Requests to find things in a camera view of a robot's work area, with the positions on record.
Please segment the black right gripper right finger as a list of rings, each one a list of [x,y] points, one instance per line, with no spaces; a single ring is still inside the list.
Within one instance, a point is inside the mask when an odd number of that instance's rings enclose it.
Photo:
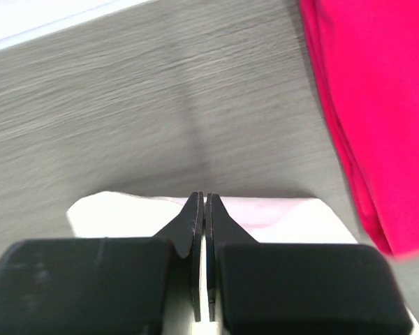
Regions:
[[[256,241],[217,194],[205,208],[209,319],[220,334],[410,334],[390,265],[362,244]]]

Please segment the white t-shirt with red print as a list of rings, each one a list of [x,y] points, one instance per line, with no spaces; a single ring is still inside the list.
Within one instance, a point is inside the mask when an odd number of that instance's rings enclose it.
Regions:
[[[315,198],[223,198],[228,213],[261,242],[355,243],[323,201]],[[77,237],[148,237],[178,214],[184,198],[144,198],[104,191],[81,198],[66,216]]]

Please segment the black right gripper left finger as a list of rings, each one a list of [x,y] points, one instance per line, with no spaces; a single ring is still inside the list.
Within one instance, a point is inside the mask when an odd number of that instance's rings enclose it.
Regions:
[[[26,239],[0,257],[0,334],[191,334],[203,194],[150,237]]]

